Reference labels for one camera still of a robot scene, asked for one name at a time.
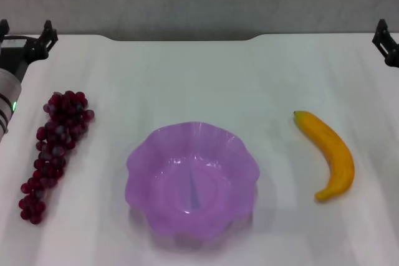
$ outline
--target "gray wall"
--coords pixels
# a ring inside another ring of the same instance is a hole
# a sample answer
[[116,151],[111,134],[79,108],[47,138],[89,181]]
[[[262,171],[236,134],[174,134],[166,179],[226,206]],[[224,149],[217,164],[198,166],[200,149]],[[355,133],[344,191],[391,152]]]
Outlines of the gray wall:
[[265,33],[399,31],[399,0],[0,0],[13,32],[121,40],[248,39]]

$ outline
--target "plastic bowl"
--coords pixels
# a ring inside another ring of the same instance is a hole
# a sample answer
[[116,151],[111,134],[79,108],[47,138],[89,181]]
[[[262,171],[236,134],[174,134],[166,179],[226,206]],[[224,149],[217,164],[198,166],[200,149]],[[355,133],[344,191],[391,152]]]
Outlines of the plastic bowl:
[[155,130],[127,168],[126,201],[159,235],[212,239],[254,208],[259,166],[237,136],[206,123]]

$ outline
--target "table surface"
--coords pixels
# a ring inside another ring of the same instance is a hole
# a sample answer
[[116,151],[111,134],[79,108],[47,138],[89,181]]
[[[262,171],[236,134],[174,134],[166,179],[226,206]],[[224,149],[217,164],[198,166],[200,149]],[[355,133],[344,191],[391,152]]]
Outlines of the table surface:
[[[0,265],[399,265],[399,70],[384,64],[372,36],[60,36],[29,67],[0,144]],[[84,91],[96,119],[34,226],[19,217],[19,186],[33,172],[42,106],[66,90]],[[328,123],[355,160],[352,188],[327,204],[314,202],[327,163],[294,110]],[[157,237],[124,198],[130,152],[184,121],[238,135],[261,168],[253,215],[212,242]]]

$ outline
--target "yellow banana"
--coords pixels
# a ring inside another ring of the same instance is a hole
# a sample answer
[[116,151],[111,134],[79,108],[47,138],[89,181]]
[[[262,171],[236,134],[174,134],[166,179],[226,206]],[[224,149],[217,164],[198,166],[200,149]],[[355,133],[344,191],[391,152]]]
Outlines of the yellow banana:
[[318,201],[325,201],[344,193],[352,185],[355,165],[346,144],[328,125],[310,112],[294,112],[298,128],[323,152],[330,166],[327,186],[315,193]]

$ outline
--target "bunch of grapes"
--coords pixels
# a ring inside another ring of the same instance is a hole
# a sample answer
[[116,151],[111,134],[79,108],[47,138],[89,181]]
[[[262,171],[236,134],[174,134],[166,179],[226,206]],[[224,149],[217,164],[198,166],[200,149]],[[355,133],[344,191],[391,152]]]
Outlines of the bunch of grapes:
[[57,185],[64,175],[67,151],[75,148],[87,132],[87,123],[94,118],[93,110],[86,110],[87,105],[84,93],[69,90],[64,94],[55,92],[43,106],[50,120],[37,130],[36,149],[40,153],[33,164],[36,170],[21,186],[21,191],[27,194],[19,201],[22,219],[33,224],[42,221],[45,190]]

